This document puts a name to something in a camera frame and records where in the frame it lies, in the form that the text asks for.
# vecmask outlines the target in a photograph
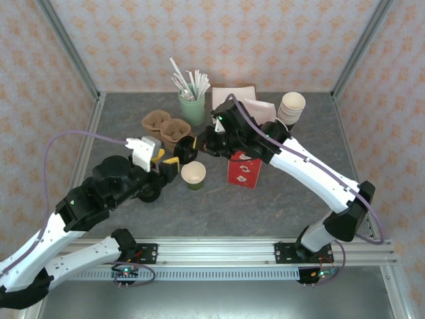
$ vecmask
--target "white straw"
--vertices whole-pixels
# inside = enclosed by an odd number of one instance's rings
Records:
[[[208,90],[208,88],[211,86],[211,84],[207,83],[207,85],[204,86],[204,89],[200,92],[200,94],[198,95],[197,100],[199,100],[199,98],[202,97],[202,95],[205,94],[205,92]]]
[[[202,92],[202,90],[204,89],[204,87],[207,85],[207,81],[205,80],[206,78],[206,74],[202,74],[201,79],[199,80],[199,87],[198,87],[198,98],[200,96],[199,92]]]
[[[197,86],[197,92],[199,92],[199,80],[201,79],[201,74],[199,70],[195,70],[195,84]]]
[[[194,97],[196,97],[198,88],[195,85],[195,81],[193,80],[192,72],[191,71],[186,71],[186,72],[189,73],[189,78],[191,78],[191,83],[192,83],[193,94],[195,95]]]
[[[181,77],[177,73],[173,73],[173,75],[175,76],[175,79],[180,82],[181,86],[185,86],[183,84],[183,80],[181,79]]]
[[[171,64],[174,66],[175,72],[177,72],[177,74],[180,76],[180,80],[182,81],[183,86],[186,88],[186,90],[189,91],[189,94],[192,96],[192,91],[189,88],[189,85],[187,85],[187,82],[185,81],[185,78],[183,78],[183,75],[181,74],[179,68],[177,67],[177,65],[175,64],[175,62],[174,62],[174,60],[173,60],[173,58],[171,56],[170,56],[170,61],[171,61]]]
[[[173,80],[174,84],[176,85],[177,88],[179,88],[179,90],[184,90],[184,88],[181,86],[180,83],[178,83],[174,78],[171,78],[171,80]]]

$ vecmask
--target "stacked paper cups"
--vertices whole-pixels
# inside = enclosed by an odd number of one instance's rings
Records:
[[[305,108],[305,98],[297,92],[284,95],[278,110],[278,118],[285,125],[294,125]]]

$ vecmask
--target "gray countertop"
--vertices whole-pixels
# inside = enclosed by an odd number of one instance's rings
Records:
[[[279,106],[283,93],[258,93],[258,99]],[[342,133],[329,94],[304,94],[307,106],[292,130],[297,140],[334,170],[353,178]],[[211,104],[207,96],[207,106]],[[141,119],[162,109],[180,117],[177,93],[108,93],[97,133],[126,139],[146,135]],[[195,134],[204,126],[193,128]],[[128,156],[123,146],[95,140],[86,177],[111,155]],[[224,158],[199,154],[207,168],[205,186],[187,189],[181,176],[167,185],[159,199],[126,201],[110,218],[96,225],[89,237],[105,237],[117,228],[128,228],[135,237],[152,236],[280,236],[297,237],[322,218],[328,208],[312,191],[288,174],[262,165],[255,189],[227,182]]]

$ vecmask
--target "cable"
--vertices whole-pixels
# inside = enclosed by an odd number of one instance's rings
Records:
[[[226,98],[228,100],[229,98],[233,99],[236,107],[239,109],[239,112],[242,114],[242,117],[248,122],[248,124],[251,126],[251,128],[258,133],[260,136],[262,136],[264,139],[268,140],[270,143],[273,143],[274,145],[278,146],[279,148],[282,148],[283,150],[286,150],[287,152],[298,156],[302,160],[307,160],[307,156],[279,143],[278,141],[273,140],[272,138],[268,137],[264,132],[262,132],[254,123],[252,123],[249,116],[246,115],[244,108],[240,105],[239,101],[236,99],[236,96],[234,94],[229,94]],[[321,171],[325,172],[328,176],[330,176],[333,180],[335,180],[337,183],[342,185],[344,188],[349,189],[349,192],[352,193],[359,201],[362,202],[362,204],[369,210],[371,213],[373,219],[376,221],[379,232],[381,233],[381,238],[378,241],[374,241],[372,239],[369,239],[361,234],[356,234],[359,238],[362,240],[374,244],[374,245],[382,245],[385,242],[385,235],[384,235],[384,226],[381,223],[381,220],[378,217],[378,214],[375,212],[375,210],[372,208],[371,204],[368,203],[368,201],[359,193],[351,189],[346,183],[344,183],[342,180],[340,180],[337,176],[335,176],[333,173],[331,173],[326,167],[322,166],[320,163],[317,163],[316,161],[312,159],[308,159],[308,162],[313,164],[315,167],[319,168]]]
[[[327,261],[329,261],[331,263],[331,265],[332,265],[333,268],[336,268],[335,265],[333,264],[333,261],[330,258],[328,258],[326,256],[322,256],[322,255],[320,255],[319,258],[321,258],[320,265],[323,264],[323,260],[325,259],[325,260],[327,260]]]
[[[49,202],[48,202],[48,191],[47,191],[47,178],[46,178],[46,168],[47,168],[47,154],[48,154],[48,150],[50,149],[52,143],[57,140],[58,138],[67,135],[67,134],[83,134],[83,135],[87,135],[87,136],[92,136],[94,138],[100,138],[101,140],[105,140],[111,143],[116,143],[116,144],[121,144],[121,145],[126,145],[127,142],[126,141],[121,141],[121,140],[115,140],[113,138],[107,138],[105,136],[99,135],[99,134],[95,134],[95,133],[90,133],[90,132],[86,132],[86,131],[81,131],[81,130],[70,130],[70,131],[63,131],[59,134],[57,134],[56,136],[54,136],[53,138],[50,139],[50,141],[48,141],[46,150],[44,152],[44,159],[43,159],[43,167],[42,167],[42,178],[43,178],[43,186],[44,186],[44,200],[46,202],[46,211],[44,214],[44,223],[42,225],[42,227],[40,228],[39,234],[37,235],[35,241],[32,243],[32,245],[17,259],[15,259],[15,261],[13,261],[13,263],[11,263],[9,266],[7,266],[6,268],[4,268],[1,273],[0,273],[0,278],[3,277],[5,274],[7,274],[11,269],[13,269],[13,267],[17,266],[21,261],[23,261],[29,254],[32,253],[32,251],[35,249],[35,247],[37,247],[37,245],[39,244],[40,240],[42,239],[44,232],[46,231],[47,228],[47,224],[48,224],[48,219],[50,217],[50,209],[49,209]]]
[[[144,286],[145,284],[150,284],[151,282],[153,282],[155,280],[155,278],[157,278],[156,272],[151,267],[148,267],[146,265],[141,265],[141,264],[136,264],[136,263],[127,263],[125,261],[112,261],[112,262],[110,262],[108,264],[111,264],[111,265],[130,265],[130,266],[134,266],[134,267],[137,267],[137,268],[147,269],[148,271],[150,271],[152,273],[153,277],[151,279],[149,279],[147,281],[139,282],[137,284],[131,284],[131,285],[127,286],[128,288],[138,287],[138,286]],[[123,271],[117,272],[115,274],[115,276],[114,276],[114,284],[116,284],[117,286],[120,286],[120,283],[117,281],[117,277],[121,273],[123,273]]]
[[[285,126],[286,131],[289,132],[288,127],[286,126],[286,124],[284,123],[284,121],[282,121],[278,117],[276,117],[276,120],[278,120],[280,122],[280,124],[282,124],[283,126]]]
[[[341,271],[345,267],[345,262],[347,261],[347,254],[345,253],[345,249],[344,249],[343,245],[339,241],[335,241],[335,242],[341,247],[341,252],[343,253],[343,263],[342,263],[341,267],[339,267],[339,270],[337,271],[337,273],[334,274],[331,278],[329,278],[325,281],[322,281],[322,282],[319,281],[317,284],[307,284],[306,286],[316,287],[316,286],[321,286],[323,284],[329,284],[330,282],[332,282],[336,278],[338,278],[338,276],[341,274]]]
[[[236,131],[236,137],[238,138],[238,141],[239,141],[239,143],[242,144],[242,146],[244,146],[245,148],[248,148],[248,146],[240,138],[240,136],[239,136],[239,130]],[[243,162],[243,161],[254,161],[256,159],[257,158],[250,158],[250,159],[232,159],[231,157],[228,158],[229,161],[234,161],[236,163],[240,163],[240,162]]]

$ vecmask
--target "orange patterned wall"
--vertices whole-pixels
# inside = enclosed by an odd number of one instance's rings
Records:
[[[379,0],[53,0],[99,90],[177,90],[181,70],[329,92]]]
[[[361,179],[425,318],[425,6],[396,0],[338,101]]]
[[[92,105],[36,2],[1,1],[0,259],[41,226],[46,143],[59,131],[84,129]],[[70,136],[51,149],[51,208],[67,192],[79,145],[80,138]]]

